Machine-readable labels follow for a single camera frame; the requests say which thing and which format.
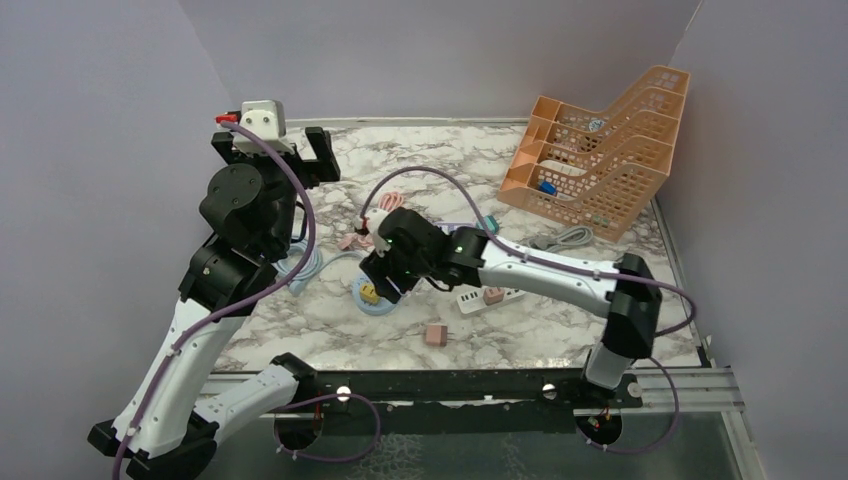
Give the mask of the yellow plug adapter front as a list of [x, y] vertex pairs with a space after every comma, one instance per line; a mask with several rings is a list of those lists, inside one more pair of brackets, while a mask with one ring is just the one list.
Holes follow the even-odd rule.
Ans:
[[367, 305], [377, 305], [380, 302], [375, 286], [370, 282], [365, 282], [360, 285], [359, 298]]

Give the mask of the teal plug adapter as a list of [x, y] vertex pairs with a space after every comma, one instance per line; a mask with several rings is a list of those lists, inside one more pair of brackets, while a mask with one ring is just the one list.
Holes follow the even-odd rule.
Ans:
[[488, 230], [493, 233], [497, 233], [499, 231], [499, 224], [492, 215], [487, 215], [484, 217], [484, 225]]

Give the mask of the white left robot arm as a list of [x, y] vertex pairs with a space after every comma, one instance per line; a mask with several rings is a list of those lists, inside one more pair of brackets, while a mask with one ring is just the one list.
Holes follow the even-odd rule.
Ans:
[[211, 140], [223, 167], [199, 210], [211, 236], [192, 256], [166, 337], [144, 380], [114, 419], [94, 425], [89, 443], [113, 459], [112, 476], [194, 479], [218, 448], [266, 411], [306, 408], [314, 370], [284, 355], [210, 399], [201, 390], [224, 347], [256, 303], [291, 281], [276, 263], [287, 256], [295, 214], [307, 248], [317, 238], [308, 190], [340, 178], [330, 134], [309, 127], [313, 157], [280, 134], [224, 122]]

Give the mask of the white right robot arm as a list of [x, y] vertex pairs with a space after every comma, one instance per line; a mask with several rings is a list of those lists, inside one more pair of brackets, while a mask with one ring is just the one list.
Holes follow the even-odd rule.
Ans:
[[662, 294], [638, 255], [588, 261], [522, 247], [475, 227], [447, 234], [403, 207], [373, 209], [363, 226], [373, 250], [360, 268], [377, 294], [393, 304], [425, 280], [446, 292], [461, 285], [517, 289], [605, 319], [576, 383], [579, 398], [589, 406], [612, 399], [624, 372], [653, 354]]

